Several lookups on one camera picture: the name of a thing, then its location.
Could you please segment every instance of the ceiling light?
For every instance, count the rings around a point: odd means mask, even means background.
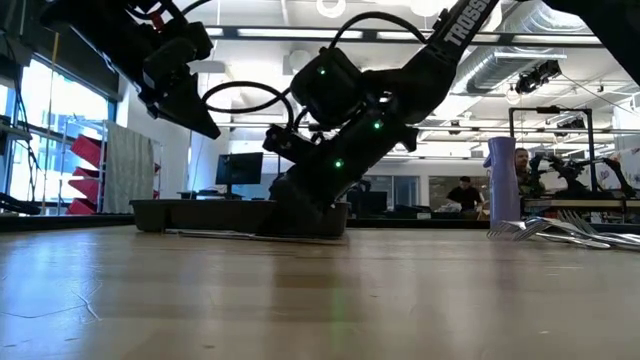
[[[493,56],[498,59],[525,59],[525,60],[566,60],[564,54],[538,54],[538,53],[504,53],[494,52]]]
[[[324,4],[324,0],[316,0],[316,9],[318,9],[320,15],[335,19],[344,14],[344,11],[347,9],[347,1],[338,0],[333,7],[327,7]]]
[[[513,37],[514,44],[546,44],[565,43],[566,45],[602,45],[600,40],[593,35],[529,35],[520,34]]]
[[[207,28],[207,34],[218,37],[224,35],[224,31],[221,28]]]
[[[425,37],[429,37],[430,34],[427,33],[422,33]],[[406,32],[406,31],[379,31],[378,32],[378,39],[380,40],[415,40],[418,41],[418,39],[416,39],[416,36],[413,35],[410,32]]]
[[[238,29],[238,35],[244,37],[274,37],[274,38],[322,38],[333,39],[337,30],[309,30],[309,29]],[[342,39],[361,39],[362,31],[347,30]]]
[[[434,16],[450,9],[457,0],[411,0],[411,11],[418,16]]]

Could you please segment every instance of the person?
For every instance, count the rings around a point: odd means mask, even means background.
[[[460,204],[460,211],[474,211],[477,205],[483,203],[480,192],[471,186],[468,176],[460,178],[460,184],[449,192],[447,199]]]
[[[532,190],[531,172],[529,170],[529,151],[525,148],[517,148],[515,153],[516,176],[518,177],[518,189],[520,195],[529,195]],[[544,184],[539,182],[539,186],[544,192]]]

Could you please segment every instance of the plastic container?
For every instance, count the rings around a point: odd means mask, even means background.
[[[502,221],[520,220],[520,194],[515,168],[516,139],[489,139],[489,156],[484,167],[491,167],[491,227]]]

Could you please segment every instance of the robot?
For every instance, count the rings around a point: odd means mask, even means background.
[[[582,18],[640,82],[640,66],[636,64],[640,2],[544,1]],[[311,141],[297,133],[300,119],[291,118],[286,127],[274,125],[267,131],[264,148],[294,163],[270,188],[271,199],[278,203],[278,217],[292,226],[318,222],[336,199],[396,144],[414,151],[417,130],[408,125],[422,121],[445,99],[465,49],[498,2],[459,0],[450,11],[442,11],[428,39],[410,23],[380,12],[360,14],[345,23],[331,44],[294,77],[290,87],[293,98],[323,130],[339,129],[338,134],[329,140]],[[161,18],[164,12],[172,16],[166,23]],[[151,20],[153,26],[140,24],[136,17]],[[424,46],[400,69],[362,73],[337,43],[350,26],[370,18],[405,27]],[[187,66],[206,59],[211,42],[204,26],[189,23],[171,0],[53,0],[42,22],[49,27],[71,26],[136,85],[140,100],[153,116],[213,139],[220,135],[208,113],[214,109],[206,105],[206,98],[224,84],[200,99],[196,77]],[[286,105],[287,94],[277,94],[263,106],[277,101]]]

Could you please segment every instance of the wooden tabletop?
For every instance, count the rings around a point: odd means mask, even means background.
[[[0,359],[633,359],[640,254],[349,231],[0,236]]]

